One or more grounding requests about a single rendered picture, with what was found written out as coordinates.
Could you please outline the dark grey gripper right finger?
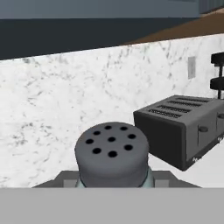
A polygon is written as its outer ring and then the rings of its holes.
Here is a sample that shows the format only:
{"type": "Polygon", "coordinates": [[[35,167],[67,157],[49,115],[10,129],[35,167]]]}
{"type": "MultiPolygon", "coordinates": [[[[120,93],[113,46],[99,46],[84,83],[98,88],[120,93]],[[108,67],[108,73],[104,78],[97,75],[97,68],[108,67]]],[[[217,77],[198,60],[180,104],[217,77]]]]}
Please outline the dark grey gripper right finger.
{"type": "Polygon", "coordinates": [[[197,185],[185,182],[184,180],[178,179],[170,171],[153,171],[153,177],[155,179],[155,187],[170,187],[170,188],[198,188],[197,185]]]}

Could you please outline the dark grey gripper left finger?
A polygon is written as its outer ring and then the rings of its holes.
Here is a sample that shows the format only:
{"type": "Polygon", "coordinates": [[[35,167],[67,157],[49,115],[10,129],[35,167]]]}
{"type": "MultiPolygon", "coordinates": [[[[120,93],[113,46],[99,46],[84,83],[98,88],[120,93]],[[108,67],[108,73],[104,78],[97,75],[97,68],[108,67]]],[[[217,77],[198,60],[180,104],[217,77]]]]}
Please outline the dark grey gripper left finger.
{"type": "Polygon", "coordinates": [[[61,171],[55,179],[35,185],[35,188],[70,188],[75,187],[79,178],[78,171],[61,171]]]}

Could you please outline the dark grey toaster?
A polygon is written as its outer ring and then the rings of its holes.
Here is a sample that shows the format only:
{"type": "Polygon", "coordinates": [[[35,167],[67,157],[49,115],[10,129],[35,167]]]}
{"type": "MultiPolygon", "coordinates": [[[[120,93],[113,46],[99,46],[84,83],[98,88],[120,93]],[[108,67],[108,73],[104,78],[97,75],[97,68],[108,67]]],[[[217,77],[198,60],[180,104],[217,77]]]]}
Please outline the dark grey toaster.
{"type": "Polygon", "coordinates": [[[133,113],[150,154],[187,170],[224,138],[224,100],[170,96],[133,113]]]}

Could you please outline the grey-capped glass shaker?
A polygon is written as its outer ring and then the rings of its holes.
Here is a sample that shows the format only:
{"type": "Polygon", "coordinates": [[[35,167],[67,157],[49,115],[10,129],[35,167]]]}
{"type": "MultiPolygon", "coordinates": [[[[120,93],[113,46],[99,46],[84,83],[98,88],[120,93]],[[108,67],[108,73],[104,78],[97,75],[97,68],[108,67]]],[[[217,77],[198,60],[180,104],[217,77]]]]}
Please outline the grey-capped glass shaker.
{"type": "Polygon", "coordinates": [[[74,147],[85,187],[153,187],[149,143],[137,127],[105,122],[81,134],[74,147]]]}

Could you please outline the grey wall cabinet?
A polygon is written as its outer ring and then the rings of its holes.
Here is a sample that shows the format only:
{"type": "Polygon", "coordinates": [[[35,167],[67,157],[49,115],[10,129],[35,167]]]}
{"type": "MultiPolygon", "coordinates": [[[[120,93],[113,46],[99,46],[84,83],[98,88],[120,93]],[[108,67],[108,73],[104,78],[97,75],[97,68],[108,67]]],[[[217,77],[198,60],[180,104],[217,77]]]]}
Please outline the grey wall cabinet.
{"type": "Polygon", "coordinates": [[[197,18],[198,0],[0,0],[1,19],[197,18]]]}

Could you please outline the grey wall outlet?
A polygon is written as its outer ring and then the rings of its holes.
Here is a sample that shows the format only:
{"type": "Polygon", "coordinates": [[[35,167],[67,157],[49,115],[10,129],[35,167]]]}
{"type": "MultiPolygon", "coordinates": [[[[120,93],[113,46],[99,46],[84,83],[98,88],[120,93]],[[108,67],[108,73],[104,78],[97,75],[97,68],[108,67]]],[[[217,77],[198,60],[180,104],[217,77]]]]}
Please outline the grey wall outlet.
{"type": "Polygon", "coordinates": [[[196,58],[194,56],[189,57],[187,61],[188,78],[192,79],[196,74],[196,58]]]}

